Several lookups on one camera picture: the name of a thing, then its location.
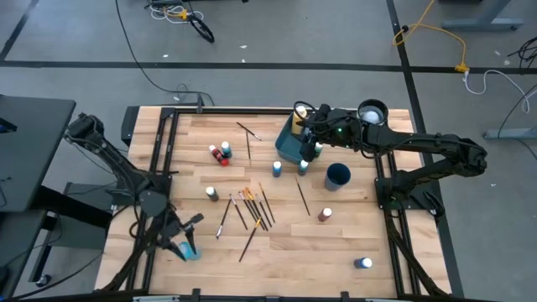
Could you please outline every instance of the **teal container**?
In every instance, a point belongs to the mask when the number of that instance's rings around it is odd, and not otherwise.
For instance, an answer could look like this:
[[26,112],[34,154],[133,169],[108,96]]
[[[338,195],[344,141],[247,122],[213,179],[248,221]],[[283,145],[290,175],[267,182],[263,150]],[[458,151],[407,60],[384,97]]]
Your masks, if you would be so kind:
[[199,260],[201,258],[201,250],[199,247],[196,247],[197,253],[194,253],[192,251],[192,247],[190,247],[190,244],[188,242],[182,242],[179,245],[179,250],[185,255],[186,261],[188,260]]
[[282,159],[294,164],[300,164],[300,161],[303,159],[302,155],[300,155],[300,147],[302,147],[300,139],[302,135],[297,136],[291,133],[292,122],[293,113],[289,115],[287,122],[276,139],[276,150],[278,150],[278,155]]

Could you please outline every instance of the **white cable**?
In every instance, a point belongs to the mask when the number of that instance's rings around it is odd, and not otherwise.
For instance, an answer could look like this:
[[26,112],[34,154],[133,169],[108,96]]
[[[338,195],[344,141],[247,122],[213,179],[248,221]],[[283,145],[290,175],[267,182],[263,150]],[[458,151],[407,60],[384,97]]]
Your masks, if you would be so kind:
[[[185,8],[183,8],[182,6],[180,5],[176,5],[176,6],[173,6],[173,7],[169,7],[169,9],[166,9],[165,11],[162,9],[158,9],[158,8],[154,8],[153,5],[149,6],[149,9],[151,9],[151,18],[153,19],[156,19],[156,20],[168,20],[168,22],[172,23],[172,24],[187,24],[187,23],[190,23],[190,21],[174,21],[173,19],[169,18],[169,15],[168,13],[182,13]],[[159,15],[157,15],[157,13],[161,13],[163,14],[164,16],[160,17]],[[187,15],[191,15],[191,14],[198,14],[198,19],[199,20],[203,20],[205,18],[205,16],[203,15],[202,12],[200,11],[194,11],[193,13],[188,13],[187,12]]]
[[[497,73],[501,76],[504,76],[506,79],[508,79],[511,84],[513,84],[513,86],[515,86],[519,91],[520,93],[522,93],[522,95],[524,96],[526,93],[524,92],[524,90],[522,90],[522,88],[520,88],[519,85],[517,85],[517,83],[515,83],[510,77],[508,77],[506,74],[504,74],[503,72],[501,71],[498,71],[498,70],[487,70],[485,71],[485,74],[483,75],[483,91],[481,92],[476,92],[476,91],[473,91],[472,89],[470,89],[470,87],[468,87],[468,71],[464,73],[464,77],[462,78],[462,81],[464,82],[464,85],[466,86],[468,92],[474,94],[474,95],[482,95],[483,93],[485,93],[485,91],[487,91],[487,74],[490,73],[490,72],[493,72],[493,73]],[[536,93],[537,91],[533,91],[532,93],[530,93],[529,95],[525,96],[524,97],[524,102],[522,103],[522,111],[526,114],[529,113],[529,99]]]

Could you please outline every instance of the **black desk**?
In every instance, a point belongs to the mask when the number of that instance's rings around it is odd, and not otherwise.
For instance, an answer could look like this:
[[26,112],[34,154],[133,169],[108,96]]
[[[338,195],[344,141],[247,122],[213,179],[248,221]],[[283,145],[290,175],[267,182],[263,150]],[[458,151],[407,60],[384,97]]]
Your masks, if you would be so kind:
[[[0,117],[17,126],[14,133],[0,134],[0,185],[5,195],[0,195],[0,265],[23,253],[8,265],[9,278],[0,292],[4,298],[13,295],[39,231],[54,229],[56,219],[47,216],[48,211],[101,228],[110,221],[110,213],[41,185],[75,105],[0,95]],[[45,239],[30,281],[39,278],[50,251],[48,241],[54,239]]]

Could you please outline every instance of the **cable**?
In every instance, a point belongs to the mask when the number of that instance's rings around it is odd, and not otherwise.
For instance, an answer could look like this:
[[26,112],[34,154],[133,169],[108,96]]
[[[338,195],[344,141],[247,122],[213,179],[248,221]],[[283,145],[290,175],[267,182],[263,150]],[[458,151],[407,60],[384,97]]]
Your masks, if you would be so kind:
[[96,191],[96,190],[99,190],[99,189],[102,189],[104,187],[108,187],[109,185],[113,185],[117,183],[117,180],[114,180],[113,182],[111,182],[110,184],[106,184],[106,185],[99,185],[97,187],[94,187],[94,188],[91,188],[89,190],[85,190],[85,191],[82,191],[82,192],[71,192],[71,193],[68,193],[66,195],[85,195],[85,194],[88,194],[88,193],[91,193],[93,191]]
[[537,154],[535,154],[534,150],[527,143],[525,143],[524,141],[522,141],[520,139],[517,139],[517,138],[516,138],[516,140],[518,140],[519,143],[523,144],[531,152],[531,155],[534,156],[534,159],[537,160]]
[[0,180],[0,195],[2,196],[2,200],[3,200],[3,203],[0,205],[0,208],[8,205],[8,198],[3,193],[3,189],[2,189],[2,182],[6,180],[11,180],[11,177],[7,177],[6,179]]
[[537,91],[534,91],[532,92],[531,94],[527,95],[526,96],[526,93],[524,92],[524,90],[522,90],[522,88],[520,88],[519,85],[517,85],[517,83],[515,83],[508,75],[504,74],[503,72],[501,71],[498,71],[498,70],[487,70],[485,71],[484,75],[483,75],[483,91],[481,92],[477,92],[477,91],[473,91],[472,89],[470,89],[470,87],[468,87],[468,72],[465,72],[464,73],[464,77],[462,78],[462,81],[464,82],[464,85],[466,86],[468,92],[474,94],[474,95],[477,95],[477,96],[480,96],[482,95],[483,93],[485,93],[485,91],[487,91],[487,74],[489,73],[497,73],[501,76],[504,76],[506,79],[508,79],[511,84],[513,84],[513,86],[515,86],[519,91],[520,93],[524,96],[524,102],[522,103],[522,111],[526,114],[529,113],[529,99],[537,92]]
[[[392,40],[392,45],[393,46],[399,46],[401,45],[402,43],[404,43],[413,33],[414,31],[418,28],[418,27],[424,27],[426,29],[432,29],[432,30],[436,30],[436,31],[440,31],[444,34],[449,34],[451,37],[457,39],[459,42],[461,42],[462,44],[462,58],[461,58],[461,63],[457,66],[455,66],[455,70],[459,71],[459,72],[465,72],[465,71],[469,71],[470,69],[467,67],[467,64],[466,64],[466,56],[467,56],[467,44],[464,42],[464,40],[459,37],[458,35],[456,34],[453,34],[452,32],[450,32],[449,30],[445,30],[445,29],[440,29],[440,28],[437,28],[435,26],[431,26],[431,25],[427,25],[427,24],[422,24],[421,22],[423,21],[423,19],[425,18],[425,15],[427,15],[427,13],[430,11],[430,8],[432,7],[433,3],[435,2],[435,0],[430,0],[430,3],[429,5],[427,6],[427,8],[425,9],[425,11],[421,14],[421,17],[420,19],[418,20],[418,23],[413,23],[411,24],[409,27],[406,27],[403,26],[403,28],[394,36],[394,39]],[[405,37],[403,37],[400,41],[397,41],[397,39],[399,38],[399,36],[401,36],[403,33],[405,33],[406,31],[408,31],[410,28],[410,32],[409,34],[407,34]]]
[[105,167],[101,166],[96,161],[94,161],[89,156],[87,156],[86,153],[84,151],[82,151],[80,148],[78,148],[77,145],[73,145],[73,146],[75,146],[75,148],[78,150],[78,152],[82,153],[82,155],[84,155],[84,157],[87,158],[87,160],[91,161],[95,166],[101,168],[103,171],[107,172],[108,174],[113,174],[111,171],[108,171],[108,169],[106,169]]
[[199,95],[207,96],[207,98],[209,98],[209,101],[211,101],[212,106],[215,106],[215,102],[212,100],[212,96],[210,94],[206,93],[206,92],[202,92],[202,91],[172,91],[172,90],[162,88],[161,86],[159,86],[155,82],[153,82],[153,80],[151,80],[151,78],[147,75],[147,73],[143,69],[142,65],[136,59],[136,55],[134,55],[133,47],[131,45],[130,40],[128,39],[127,30],[125,30],[125,25],[123,24],[123,19],[121,18],[121,12],[119,11],[119,4],[117,3],[117,0],[115,0],[115,2],[116,2],[117,18],[119,19],[119,23],[121,24],[121,29],[123,31],[123,35],[125,36],[125,40],[127,41],[128,50],[130,51],[134,62],[136,63],[136,65],[138,66],[140,71],[142,71],[143,76],[145,76],[145,78],[149,81],[149,83],[151,83],[151,85],[155,86],[156,88],[160,89],[161,91],[165,91],[165,92],[190,93],[190,94],[199,94]]
[[38,294],[38,293],[41,293],[41,292],[44,292],[45,290],[47,289],[51,289],[53,287],[55,287],[56,285],[60,285],[62,283],[64,283],[66,280],[68,279],[71,279],[73,277],[75,277],[78,273],[80,273],[81,271],[83,271],[85,268],[89,267],[92,263],[94,263],[101,255],[103,254],[103,252],[100,252],[95,258],[93,258],[89,263],[87,263],[86,265],[84,265],[83,267],[79,268],[77,271],[75,271],[74,273],[52,283],[51,285],[48,285],[48,286],[45,286],[41,289],[37,289],[33,292],[29,292],[27,294],[21,294],[21,295],[18,295],[17,297],[12,297],[10,299],[6,299],[4,301],[6,302],[11,302],[11,301],[19,301],[20,299],[24,299],[24,298],[27,298],[29,296],[32,296],[34,294]]
[[19,253],[17,254],[17,256],[11,258],[11,260],[7,261],[4,265],[4,267],[7,267],[9,264],[13,263],[13,261],[17,260],[19,257],[23,256],[25,253],[28,253],[30,251],[33,251],[34,249],[38,248],[38,247],[43,247],[45,244],[51,244],[51,243],[54,243],[54,242],[57,242],[58,240],[61,239],[61,236],[63,235],[63,230],[62,230],[62,226],[61,226],[61,219],[60,219],[60,215],[58,214],[58,212],[54,211],[54,210],[49,210],[49,211],[52,211],[56,214],[56,219],[58,221],[58,228],[60,229],[60,235],[55,239],[55,240],[52,240],[52,241],[49,241],[49,242],[45,242],[43,244],[39,244],[38,246],[35,246],[35,247],[31,247],[31,248],[28,248],[27,250],[25,250],[24,252],[22,253]]
[[505,125],[505,123],[507,122],[507,120],[509,119],[509,117],[511,116],[511,114],[513,114],[513,111],[514,111],[514,108],[516,108],[519,103],[524,99],[525,96],[527,96],[535,87],[537,87],[537,83],[535,83],[535,85],[533,85],[529,90],[528,92],[526,92],[522,97],[520,97],[519,101],[514,104],[513,108],[511,108],[511,111],[508,113],[508,115],[505,117],[505,119],[503,120],[502,122],[502,126],[500,126],[500,129],[498,130],[498,138],[500,138],[500,133],[502,132],[502,129],[503,129],[503,126]]
[[[528,63],[526,69],[529,69],[534,63],[535,58],[537,57],[537,46],[530,47],[535,42],[537,42],[537,37],[527,40],[524,44],[522,44],[522,46],[520,46],[520,49],[518,51],[507,55],[508,57],[510,57],[511,55],[517,55],[520,58],[519,69],[521,71],[521,74],[523,74],[522,63]],[[533,52],[531,53],[531,55],[525,56],[528,50],[533,50]]]
[[201,16],[201,17],[198,17],[199,20],[203,20],[205,18],[205,15],[202,12],[195,11],[195,10],[191,9],[192,13],[188,13],[188,10],[183,8],[180,5],[163,6],[161,8],[162,9],[155,8],[153,5],[149,5],[149,9],[151,10],[151,18],[156,19],[156,20],[168,20],[168,22],[170,22],[172,24],[188,24],[188,23],[190,23],[190,21],[188,21],[188,20],[186,20],[186,21],[173,21],[169,17],[181,18],[182,19],[183,17],[190,16],[191,14],[196,14],[197,13],[199,16]]

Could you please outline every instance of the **yellow cable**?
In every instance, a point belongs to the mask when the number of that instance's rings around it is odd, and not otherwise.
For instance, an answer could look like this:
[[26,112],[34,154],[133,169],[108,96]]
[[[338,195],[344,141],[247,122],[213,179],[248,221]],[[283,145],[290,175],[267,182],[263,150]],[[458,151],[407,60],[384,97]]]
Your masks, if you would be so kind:
[[440,28],[437,28],[435,26],[431,26],[431,25],[427,25],[427,24],[422,24],[421,21],[425,18],[425,15],[429,12],[430,8],[432,7],[433,3],[435,2],[435,0],[430,0],[430,3],[429,5],[427,6],[427,8],[425,9],[425,11],[423,12],[423,14],[421,15],[420,17],[420,20],[418,20],[418,23],[414,23],[414,24],[411,24],[409,27],[411,28],[409,34],[407,34],[404,38],[402,38],[399,42],[397,42],[397,38],[403,34],[404,30],[400,30],[395,36],[394,36],[394,39],[392,40],[392,45],[393,46],[399,46],[401,45],[402,43],[404,43],[404,41],[406,39],[408,39],[410,37],[410,35],[412,35],[412,33],[419,27],[419,26],[422,26],[422,27],[425,27],[427,29],[433,29],[433,30],[437,30],[437,31],[440,31],[442,33],[445,33],[445,34],[449,34],[451,37],[459,40],[459,42],[461,42],[462,44],[462,59],[461,59],[461,63],[457,66],[455,66],[455,70],[459,71],[459,72],[465,72],[465,71],[469,71],[470,68],[467,67],[467,64],[466,64],[466,57],[467,57],[467,44],[464,42],[464,40],[457,36],[456,34],[453,34],[452,32],[448,31],[448,30],[445,30],[445,29],[440,29]]

